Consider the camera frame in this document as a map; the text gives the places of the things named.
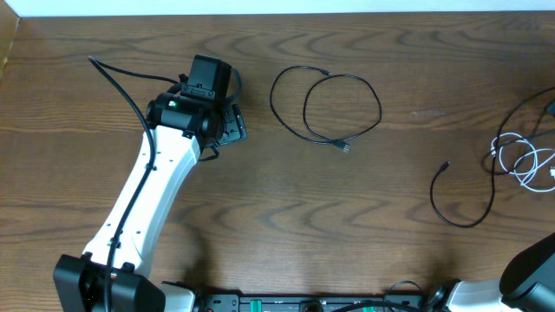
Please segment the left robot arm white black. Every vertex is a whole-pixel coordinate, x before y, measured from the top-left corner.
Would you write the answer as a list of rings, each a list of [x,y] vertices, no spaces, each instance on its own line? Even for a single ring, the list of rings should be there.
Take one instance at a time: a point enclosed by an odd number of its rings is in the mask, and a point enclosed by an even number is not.
[[[144,128],[134,167],[108,218],[80,257],[63,255],[53,280],[65,311],[193,311],[196,295],[178,283],[149,280],[168,212],[202,153],[245,140],[240,81],[230,64],[196,55],[188,75],[136,111]]]

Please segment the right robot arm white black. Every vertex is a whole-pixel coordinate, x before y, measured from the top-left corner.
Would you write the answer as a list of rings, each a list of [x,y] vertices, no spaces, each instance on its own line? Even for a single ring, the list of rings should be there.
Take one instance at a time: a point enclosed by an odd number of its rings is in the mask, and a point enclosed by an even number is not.
[[[481,282],[455,279],[427,299],[425,311],[554,312],[554,236],[521,251],[501,277]]]

